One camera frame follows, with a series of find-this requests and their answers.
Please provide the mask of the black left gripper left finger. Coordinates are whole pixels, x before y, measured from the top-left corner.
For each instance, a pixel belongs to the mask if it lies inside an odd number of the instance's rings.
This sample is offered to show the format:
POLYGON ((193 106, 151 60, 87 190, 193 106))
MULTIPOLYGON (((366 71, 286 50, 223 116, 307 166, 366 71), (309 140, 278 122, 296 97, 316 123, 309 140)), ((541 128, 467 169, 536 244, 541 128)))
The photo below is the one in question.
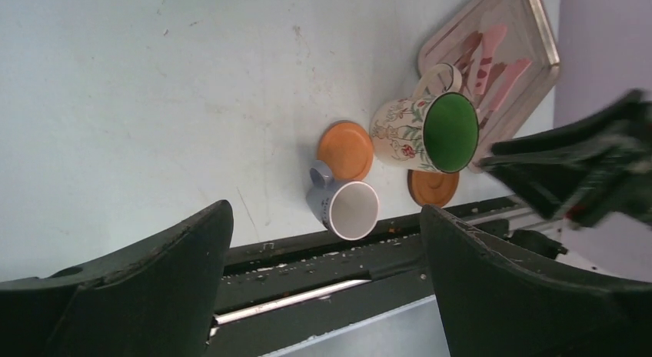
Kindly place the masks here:
POLYGON ((231 204, 47 278, 1 284, 3 356, 200 356, 231 244, 231 204))

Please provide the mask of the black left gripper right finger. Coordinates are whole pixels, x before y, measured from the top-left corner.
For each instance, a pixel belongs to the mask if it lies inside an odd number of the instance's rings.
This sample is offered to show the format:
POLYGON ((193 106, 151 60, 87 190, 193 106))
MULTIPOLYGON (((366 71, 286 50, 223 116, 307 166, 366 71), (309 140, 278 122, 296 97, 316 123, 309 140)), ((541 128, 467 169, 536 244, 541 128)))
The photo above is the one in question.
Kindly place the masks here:
POLYGON ((649 356, 651 285, 556 262, 435 206, 420 214, 452 356, 649 356))

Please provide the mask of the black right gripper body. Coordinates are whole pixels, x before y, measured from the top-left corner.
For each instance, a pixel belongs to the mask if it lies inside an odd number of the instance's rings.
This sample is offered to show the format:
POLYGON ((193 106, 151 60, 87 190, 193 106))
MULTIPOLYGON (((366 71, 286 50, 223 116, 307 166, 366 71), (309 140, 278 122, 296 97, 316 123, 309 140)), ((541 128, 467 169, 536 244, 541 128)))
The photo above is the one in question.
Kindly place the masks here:
POLYGON ((651 102, 630 89, 601 110, 557 127, 562 160, 557 217, 594 227, 611 213, 651 224, 651 102))

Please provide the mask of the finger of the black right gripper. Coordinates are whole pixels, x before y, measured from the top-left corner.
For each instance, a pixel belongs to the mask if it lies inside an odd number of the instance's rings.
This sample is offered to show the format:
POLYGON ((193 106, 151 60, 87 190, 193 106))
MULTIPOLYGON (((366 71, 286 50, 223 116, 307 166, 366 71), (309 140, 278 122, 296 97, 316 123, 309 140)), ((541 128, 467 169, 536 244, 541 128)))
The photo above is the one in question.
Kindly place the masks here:
POLYGON ((619 113, 603 110, 560 128, 497 142, 478 167, 542 218, 559 218, 581 200, 581 190, 599 180, 599 164, 613 148, 602 138, 618 126, 619 113))

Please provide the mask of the large wooden coaster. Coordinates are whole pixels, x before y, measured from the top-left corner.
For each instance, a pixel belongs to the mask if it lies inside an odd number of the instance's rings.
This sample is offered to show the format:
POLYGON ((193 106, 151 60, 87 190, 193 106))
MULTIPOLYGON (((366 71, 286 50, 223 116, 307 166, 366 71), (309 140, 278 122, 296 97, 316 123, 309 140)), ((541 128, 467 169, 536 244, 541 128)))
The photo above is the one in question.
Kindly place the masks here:
POLYGON ((409 170, 407 187, 412 199, 419 205, 443 208, 455 195, 460 173, 422 172, 409 170))

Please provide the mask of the large floral green-inside mug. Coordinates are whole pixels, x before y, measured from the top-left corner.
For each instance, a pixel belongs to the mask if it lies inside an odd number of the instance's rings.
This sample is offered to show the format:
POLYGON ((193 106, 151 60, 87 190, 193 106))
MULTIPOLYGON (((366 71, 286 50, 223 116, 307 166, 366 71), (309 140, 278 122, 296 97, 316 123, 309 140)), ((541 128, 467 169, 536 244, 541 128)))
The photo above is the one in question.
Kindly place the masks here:
POLYGON ((421 76, 411 96, 382 105, 369 128, 376 157, 422 172, 466 168, 480 127, 476 108, 461 92, 462 80, 456 67, 438 63, 421 76))

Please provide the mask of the small white grey cup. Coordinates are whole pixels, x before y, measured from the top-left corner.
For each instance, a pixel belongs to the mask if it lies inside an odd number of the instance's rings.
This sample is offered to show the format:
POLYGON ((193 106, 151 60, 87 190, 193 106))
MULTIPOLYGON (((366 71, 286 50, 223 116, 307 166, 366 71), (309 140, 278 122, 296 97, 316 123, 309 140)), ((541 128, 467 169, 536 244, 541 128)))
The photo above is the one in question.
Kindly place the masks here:
POLYGON ((347 241, 367 237, 378 222, 380 200, 374 188, 355 179, 337 179, 328 165, 317 160, 309 171, 312 186, 306 201, 316 219, 347 241))

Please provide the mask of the small wooden coaster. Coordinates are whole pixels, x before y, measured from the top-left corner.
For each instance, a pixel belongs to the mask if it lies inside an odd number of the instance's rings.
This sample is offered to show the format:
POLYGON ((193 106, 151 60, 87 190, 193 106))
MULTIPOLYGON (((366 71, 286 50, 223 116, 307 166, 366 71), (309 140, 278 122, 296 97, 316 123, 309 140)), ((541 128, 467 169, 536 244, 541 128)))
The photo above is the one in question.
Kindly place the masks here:
POLYGON ((336 179, 363 180, 374 161, 371 139, 355 122, 334 123, 321 136, 317 160, 325 162, 336 179))

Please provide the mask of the pink-tipped metal tongs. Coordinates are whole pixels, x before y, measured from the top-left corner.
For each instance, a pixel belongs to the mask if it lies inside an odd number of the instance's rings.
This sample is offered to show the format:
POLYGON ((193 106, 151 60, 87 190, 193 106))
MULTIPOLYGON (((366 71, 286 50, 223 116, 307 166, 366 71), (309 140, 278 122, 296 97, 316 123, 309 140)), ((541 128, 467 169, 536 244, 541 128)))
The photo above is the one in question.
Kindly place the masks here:
POLYGON ((494 60, 506 35, 507 26, 502 23, 492 25, 484 32, 472 32, 463 40, 461 54, 454 63, 462 73, 462 87, 467 89, 476 101, 481 131, 486 129, 491 117, 503 105, 517 80, 532 64, 529 58, 519 58, 512 63, 494 60), (502 81, 500 88, 486 105, 482 105, 491 86, 499 79, 502 81))

